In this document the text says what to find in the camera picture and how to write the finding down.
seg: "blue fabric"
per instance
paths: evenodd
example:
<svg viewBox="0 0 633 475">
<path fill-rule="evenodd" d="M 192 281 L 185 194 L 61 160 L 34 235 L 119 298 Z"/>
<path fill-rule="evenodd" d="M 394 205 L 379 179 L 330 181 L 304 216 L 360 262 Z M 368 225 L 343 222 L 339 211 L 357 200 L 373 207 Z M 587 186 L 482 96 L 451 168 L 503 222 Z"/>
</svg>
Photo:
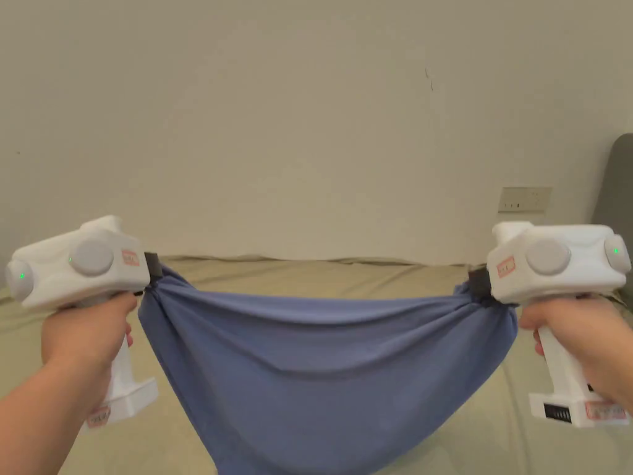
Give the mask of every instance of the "blue fabric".
<svg viewBox="0 0 633 475">
<path fill-rule="evenodd" d="M 169 269 L 141 324 L 220 475 L 366 475 L 420 443 L 501 363 L 513 308 L 453 296 L 201 292 Z"/>
</svg>

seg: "white wall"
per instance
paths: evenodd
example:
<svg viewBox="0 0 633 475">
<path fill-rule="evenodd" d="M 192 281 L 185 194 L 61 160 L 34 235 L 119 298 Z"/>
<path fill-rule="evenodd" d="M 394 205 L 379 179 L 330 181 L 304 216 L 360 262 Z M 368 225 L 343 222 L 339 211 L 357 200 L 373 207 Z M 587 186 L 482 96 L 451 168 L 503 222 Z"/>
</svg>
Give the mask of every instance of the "white wall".
<svg viewBox="0 0 633 475">
<path fill-rule="evenodd" d="M 504 185 L 553 186 L 545 222 L 590 216 L 629 131 L 632 15 L 4 0 L 0 259 L 115 213 L 161 253 L 479 262 Z"/>
</svg>

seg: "wall outlet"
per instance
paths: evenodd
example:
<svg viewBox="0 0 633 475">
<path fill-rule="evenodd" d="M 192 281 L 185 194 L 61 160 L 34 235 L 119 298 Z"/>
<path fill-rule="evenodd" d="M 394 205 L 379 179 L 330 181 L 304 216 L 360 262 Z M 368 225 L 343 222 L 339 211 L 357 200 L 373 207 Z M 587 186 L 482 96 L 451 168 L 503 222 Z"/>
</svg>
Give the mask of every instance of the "wall outlet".
<svg viewBox="0 0 633 475">
<path fill-rule="evenodd" d="M 544 212 L 551 193 L 551 187 L 504 187 L 499 199 L 499 213 Z"/>
</svg>

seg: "red label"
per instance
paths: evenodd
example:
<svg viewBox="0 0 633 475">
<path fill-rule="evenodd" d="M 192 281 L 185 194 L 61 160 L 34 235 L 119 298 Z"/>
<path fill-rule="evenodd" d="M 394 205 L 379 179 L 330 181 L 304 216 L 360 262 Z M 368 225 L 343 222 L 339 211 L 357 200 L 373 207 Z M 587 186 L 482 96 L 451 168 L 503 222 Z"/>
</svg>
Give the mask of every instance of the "red label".
<svg viewBox="0 0 633 475">
<path fill-rule="evenodd" d="M 125 265 L 136 265 L 139 266 L 139 256 L 136 252 L 123 250 L 123 263 Z"/>
<path fill-rule="evenodd" d="M 612 421 L 627 418 L 627 413 L 624 412 L 622 406 L 613 402 L 585 402 L 585 410 L 587 417 L 592 421 Z"/>
<path fill-rule="evenodd" d="M 110 418 L 110 406 L 99 407 L 85 420 L 89 428 L 105 426 Z"/>
<path fill-rule="evenodd" d="M 497 264 L 497 273 L 499 274 L 499 278 L 502 279 L 507 275 L 514 272 L 517 268 L 514 262 L 514 256 L 508 257 L 506 260 L 502 261 L 501 264 Z"/>
</svg>

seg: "forearm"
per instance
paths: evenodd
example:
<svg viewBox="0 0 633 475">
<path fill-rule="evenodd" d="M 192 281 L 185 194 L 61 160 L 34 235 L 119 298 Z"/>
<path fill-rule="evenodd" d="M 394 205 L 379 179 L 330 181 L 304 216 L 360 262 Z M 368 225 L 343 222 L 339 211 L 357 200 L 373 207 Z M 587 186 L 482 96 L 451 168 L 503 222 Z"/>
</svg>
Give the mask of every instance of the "forearm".
<svg viewBox="0 0 633 475">
<path fill-rule="evenodd" d="M 0 474 L 56 474 L 90 411 L 94 375 L 50 362 L 0 401 Z"/>
</svg>

